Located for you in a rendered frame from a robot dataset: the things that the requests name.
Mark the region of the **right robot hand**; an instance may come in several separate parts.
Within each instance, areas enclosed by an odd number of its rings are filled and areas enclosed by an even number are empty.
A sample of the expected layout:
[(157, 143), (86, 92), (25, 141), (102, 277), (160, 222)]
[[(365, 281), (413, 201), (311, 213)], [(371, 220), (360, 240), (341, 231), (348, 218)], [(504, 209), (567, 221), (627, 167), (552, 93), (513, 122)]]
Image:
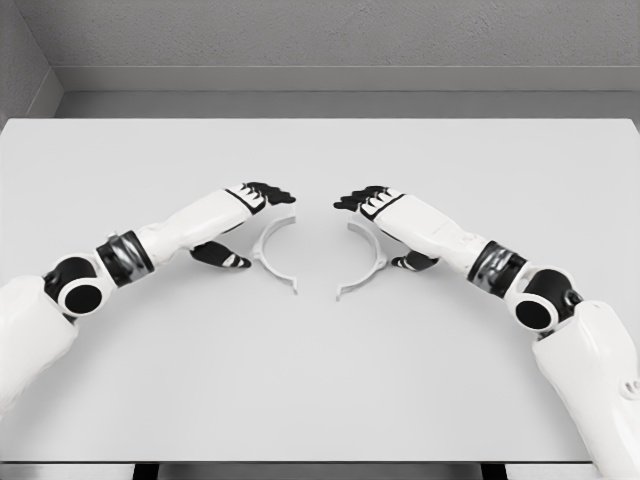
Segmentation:
[(361, 214), (406, 245), (409, 252), (392, 260), (396, 267), (419, 272), (443, 260), (453, 270), (468, 274), (477, 257), (464, 245), (464, 231), (453, 220), (413, 195), (368, 186), (341, 197), (334, 207)]

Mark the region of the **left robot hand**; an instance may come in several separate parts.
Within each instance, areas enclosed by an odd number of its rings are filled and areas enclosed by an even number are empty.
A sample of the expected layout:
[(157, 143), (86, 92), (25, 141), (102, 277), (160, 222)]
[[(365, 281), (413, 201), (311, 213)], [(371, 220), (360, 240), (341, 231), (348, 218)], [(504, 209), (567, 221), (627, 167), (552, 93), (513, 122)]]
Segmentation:
[(279, 187), (247, 182), (214, 191), (169, 219), (179, 234), (179, 245), (202, 263), (227, 269), (246, 269), (251, 261), (215, 241), (257, 215), (267, 206), (293, 204), (296, 198)]

